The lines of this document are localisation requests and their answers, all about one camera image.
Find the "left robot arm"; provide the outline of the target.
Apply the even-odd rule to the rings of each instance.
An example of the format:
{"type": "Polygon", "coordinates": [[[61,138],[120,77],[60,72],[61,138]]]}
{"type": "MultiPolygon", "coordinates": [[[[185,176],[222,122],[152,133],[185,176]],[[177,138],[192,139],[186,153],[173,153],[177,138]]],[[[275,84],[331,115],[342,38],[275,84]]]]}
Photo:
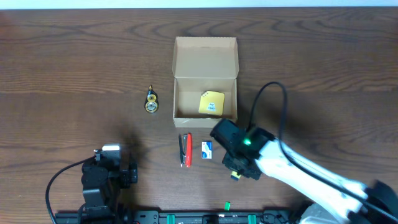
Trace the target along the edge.
{"type": "Polygon", "coordinates": [[[81,170],[86,218],[115,221],[123,212],[119,208],[120,191],[137,182],[136,160],[130,152],[96,149],[81,170]]]}

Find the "green tape piece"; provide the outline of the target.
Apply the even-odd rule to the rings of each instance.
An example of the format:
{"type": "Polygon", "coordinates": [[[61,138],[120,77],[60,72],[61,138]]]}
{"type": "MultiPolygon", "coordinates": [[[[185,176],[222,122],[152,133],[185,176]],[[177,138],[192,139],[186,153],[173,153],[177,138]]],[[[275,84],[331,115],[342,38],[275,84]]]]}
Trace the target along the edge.
{"type": "Polygon", "coordinates": [[[230,207],[231,207],[231,203],[230,203],[230,202],[225,202],[224,210],[225,210],[225,211],[229,211],[229,210],[230,210],[230,207]]]}

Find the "yellow sticky note pad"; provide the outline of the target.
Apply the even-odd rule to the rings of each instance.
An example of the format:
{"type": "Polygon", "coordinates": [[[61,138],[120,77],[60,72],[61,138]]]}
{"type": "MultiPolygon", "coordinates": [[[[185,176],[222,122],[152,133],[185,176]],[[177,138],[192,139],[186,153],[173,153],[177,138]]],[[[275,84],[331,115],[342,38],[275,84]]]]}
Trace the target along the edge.
{"type": "Polygon", "coordinates": [[[217,91],[206,91],[200,97],[198,112],[221,116],[223,114],[225,94],[217,91]]]}

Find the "black yellow correction tape dispenser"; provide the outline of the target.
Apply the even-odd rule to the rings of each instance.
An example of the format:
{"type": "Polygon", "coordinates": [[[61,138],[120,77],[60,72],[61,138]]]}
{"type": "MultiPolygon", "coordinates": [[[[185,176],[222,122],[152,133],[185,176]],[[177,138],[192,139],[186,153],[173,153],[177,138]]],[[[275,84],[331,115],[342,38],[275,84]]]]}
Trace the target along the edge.
{"type": "Polygon", "coordinates": [[[152,85],[148,88],[144,108],[148,113],[155,113],[159,109],[158,96],[152,85]]]}

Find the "red black stapler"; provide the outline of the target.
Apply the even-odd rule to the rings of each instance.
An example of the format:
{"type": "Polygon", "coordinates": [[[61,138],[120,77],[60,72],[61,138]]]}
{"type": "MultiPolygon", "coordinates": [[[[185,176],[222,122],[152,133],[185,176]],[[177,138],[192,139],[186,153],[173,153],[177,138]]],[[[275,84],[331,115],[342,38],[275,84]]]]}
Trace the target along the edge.
{"type": "Polygon", "coordinates": [[[180,134],[178,136],[180,151],[180,166],[190,167],[192,165],[193,141],[192,134],[180,134]]]}

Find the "cardboard box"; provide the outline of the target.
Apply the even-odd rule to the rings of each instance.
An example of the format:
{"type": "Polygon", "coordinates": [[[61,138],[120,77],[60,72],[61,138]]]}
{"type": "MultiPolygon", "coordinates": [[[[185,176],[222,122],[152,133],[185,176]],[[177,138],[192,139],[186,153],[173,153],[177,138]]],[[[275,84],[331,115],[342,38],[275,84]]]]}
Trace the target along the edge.
{"type": "Polygon", "coordinates": [[[177,128],[213,128],[220,119],[238,119],[238,43],[235,37],[176,37],[173,121],[177,128]],[[198,112],[206,91],[225,94],[223,114],[198,112]]]}

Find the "yellow highlighter marker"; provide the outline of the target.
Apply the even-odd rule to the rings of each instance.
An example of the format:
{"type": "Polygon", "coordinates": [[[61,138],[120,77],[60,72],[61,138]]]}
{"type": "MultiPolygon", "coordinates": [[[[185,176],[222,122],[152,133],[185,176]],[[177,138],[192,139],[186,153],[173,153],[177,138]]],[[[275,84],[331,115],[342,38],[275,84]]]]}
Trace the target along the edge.
{"type": "Polygon", "coordinates": [[[241,178],[241,176],[240,176],[237,172],[232,171],[232,173],[231,173],[231,178],[232,178],[233,180],[235,180],[235,181],[238,181],[238,180],[241,178]]]}

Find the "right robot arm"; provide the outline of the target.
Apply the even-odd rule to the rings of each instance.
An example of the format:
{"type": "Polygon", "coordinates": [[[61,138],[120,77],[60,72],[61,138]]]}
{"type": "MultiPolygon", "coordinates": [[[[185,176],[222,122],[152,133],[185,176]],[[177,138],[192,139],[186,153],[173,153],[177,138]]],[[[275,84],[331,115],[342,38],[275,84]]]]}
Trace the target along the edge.
{"type": "Polygon", "coordinates": [[[328,171],[262,128],[231,124],[212,136],[226,150],[227,168],[255,180],[265,174],[293,187],[336,223],[397,223],[397,194],[381,181],[368,187],[328,171]]]}

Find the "black mounting rail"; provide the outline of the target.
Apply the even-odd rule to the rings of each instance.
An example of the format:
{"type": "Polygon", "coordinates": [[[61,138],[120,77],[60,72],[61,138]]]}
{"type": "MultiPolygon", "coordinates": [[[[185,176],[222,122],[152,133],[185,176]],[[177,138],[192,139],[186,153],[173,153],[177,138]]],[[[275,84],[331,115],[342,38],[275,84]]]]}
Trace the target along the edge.
{"type": "Polygon", "coordinates": [[[136,211],[132,214],[90,218],[85,212],[60,212],[57,223],[132,223],[132,224],[288,224],[297,223],[287,210],[263,212],[158,212],[136,211]]]}

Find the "blue white staples box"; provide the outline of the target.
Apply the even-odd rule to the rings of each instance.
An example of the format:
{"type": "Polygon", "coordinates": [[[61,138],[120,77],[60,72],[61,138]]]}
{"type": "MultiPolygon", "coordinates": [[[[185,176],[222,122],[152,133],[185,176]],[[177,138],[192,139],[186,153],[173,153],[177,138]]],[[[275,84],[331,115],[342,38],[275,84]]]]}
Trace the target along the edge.
{"type": "Polygon", "coordinates": [[[203,141],[201,143],[201,158],[212,159],[213,145],[211,141],[203,141]]]}

